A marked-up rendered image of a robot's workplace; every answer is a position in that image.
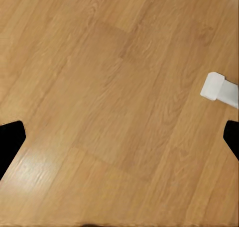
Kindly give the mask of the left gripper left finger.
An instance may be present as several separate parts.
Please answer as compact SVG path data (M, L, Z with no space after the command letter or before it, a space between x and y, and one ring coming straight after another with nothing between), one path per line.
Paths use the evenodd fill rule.
M26 140L21 120L0 126L0 180Z

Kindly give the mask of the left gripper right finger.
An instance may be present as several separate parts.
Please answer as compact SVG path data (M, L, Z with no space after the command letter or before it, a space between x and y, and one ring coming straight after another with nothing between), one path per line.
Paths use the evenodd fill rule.
M228 120L223 138L239 160L239 122Z

